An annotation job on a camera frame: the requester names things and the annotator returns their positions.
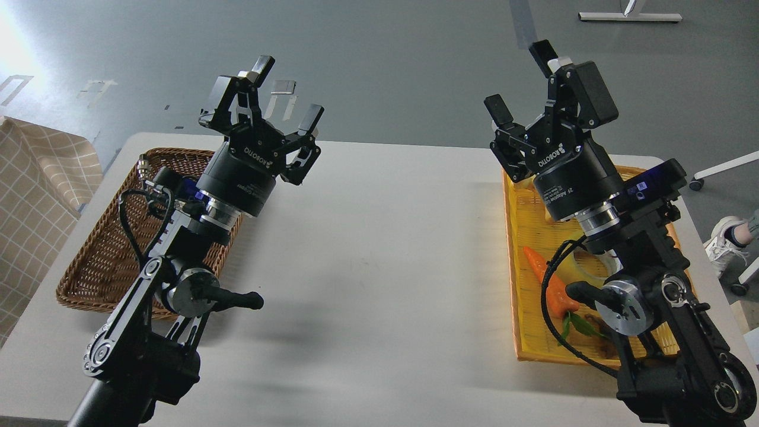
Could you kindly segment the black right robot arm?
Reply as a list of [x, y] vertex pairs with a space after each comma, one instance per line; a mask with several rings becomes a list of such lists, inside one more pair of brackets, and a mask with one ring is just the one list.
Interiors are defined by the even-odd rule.
[[525, 127], [501, 95], [486, 97], [495, 124], [490, 147], [513, 182], [534, 179], [553, 219], [576, 219], [583, 231], [559, 246], [548, 275], [578, 246], [613, 252], [621, 264], [600, 288], [585, 281], [566, 288], [608, 325], [621, 367], [588, 364], [616, 379], [616, 397], [644, 423], [745, 425], [757, 406], [752, 375], [731, 354], [710, 306], [695, 297], [690, 262], [666, 230], [680, 218], [674, 202], [685, 170], [670, 159], [622, 179], [591, 135], [618, 118], [596, 64], [560, 57], [547, 40], [529, 51], [548, 80], [544, 111]]

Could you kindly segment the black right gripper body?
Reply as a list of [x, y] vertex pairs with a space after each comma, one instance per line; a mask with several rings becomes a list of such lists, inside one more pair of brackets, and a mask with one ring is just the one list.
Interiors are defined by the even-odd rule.
[[548, 213], [565, 221], [610, 199], [623, 189], [623, 179], [607, 151], [590, 130], [561, 127], [548, 135], [544, 127], [530, 128], [530, 141], [538, 143], [534, 179]]

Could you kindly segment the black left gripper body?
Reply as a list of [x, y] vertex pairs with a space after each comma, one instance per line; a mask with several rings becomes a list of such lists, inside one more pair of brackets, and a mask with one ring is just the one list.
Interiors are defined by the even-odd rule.
[[248, 216], [258, 216], [276, 185], [280, 170], [273, 151], [281, 148], [284, 133], [265, 120], [205, 125], [222, 133], [224, 141], [199, 178], [198, 189]]

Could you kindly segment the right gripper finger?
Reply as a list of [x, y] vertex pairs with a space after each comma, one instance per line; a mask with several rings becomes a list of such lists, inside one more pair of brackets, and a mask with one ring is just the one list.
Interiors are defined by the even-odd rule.
[[495, 138], [490, 149], [512, 182], [521, 182], [537, 176], [530, 167], [535, 146], [528, 141], [528, 133], [516, 122], [500, 94], [489, 95], [483, 100], [486, 110], [495, 125]]
[[585, 143], [591, 130], [618, 119], [618, 108], [592, 60], [575, 64], [548, 40], [529, 46], [548, 80], [543, 114], [529, 127], [531, 143]]

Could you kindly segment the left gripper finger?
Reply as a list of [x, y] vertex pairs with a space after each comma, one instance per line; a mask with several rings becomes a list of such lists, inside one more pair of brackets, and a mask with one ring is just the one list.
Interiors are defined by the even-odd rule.
[[201, 109], [198, 124], [223, 135], [239, 125], [263, 123], [258, 89], [276, 63], [273, 56], [259, 56], [252, 70], [236, 76], [217, 77], [209, 95], [210, 109]]
[[278, 148], [278, 176], [299, 186], [321, 154], [315, 143], [315, 128], [324, 113], [318, 104], [310, 105], [296, 132], [286, 135]]

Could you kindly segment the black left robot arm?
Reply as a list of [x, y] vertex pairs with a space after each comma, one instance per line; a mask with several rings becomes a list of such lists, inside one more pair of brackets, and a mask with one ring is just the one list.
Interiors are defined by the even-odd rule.
[[263, 118], [258, 91], [275, 64], [260, 56], [249, 71], [221, 75], [213, 109], [199, 124], [224, 136], [190, 189], [190, 179], [163, 168], [136, 194], [164, 207], [159, 231], [136, 257], [141, 269], [83, 357], [93, 383], [70, 426], [138, 426], [162, 401], [177, 404], [200, 381], [200, 343], [214, 311], [260, 309], [257, 292], [223, 289], [205, 259], [227, 245], [241, 215], [255, 217], [276, 179], [298, 186], [320, 156], [315, 127], [324, 108], [313, 104], [286, 135]]

